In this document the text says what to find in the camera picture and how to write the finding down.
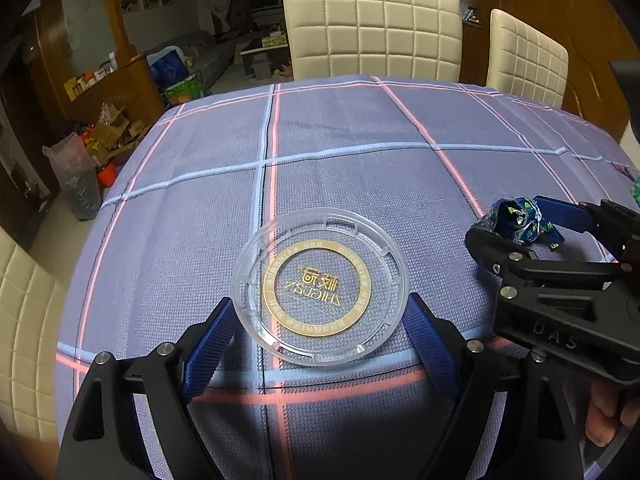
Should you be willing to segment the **person's right hand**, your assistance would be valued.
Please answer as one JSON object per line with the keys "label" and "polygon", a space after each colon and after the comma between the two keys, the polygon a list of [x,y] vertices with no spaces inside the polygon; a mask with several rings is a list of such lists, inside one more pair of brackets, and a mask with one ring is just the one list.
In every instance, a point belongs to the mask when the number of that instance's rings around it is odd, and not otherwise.
{"label": "person's right hand", "polygon": [[620,427],[633,430],[639,418],[639,399],[630,400],[618,410],[618,388],[608,382],[595,380],[591,384],[586,418],[586,436],[598,448],[609,445]]}

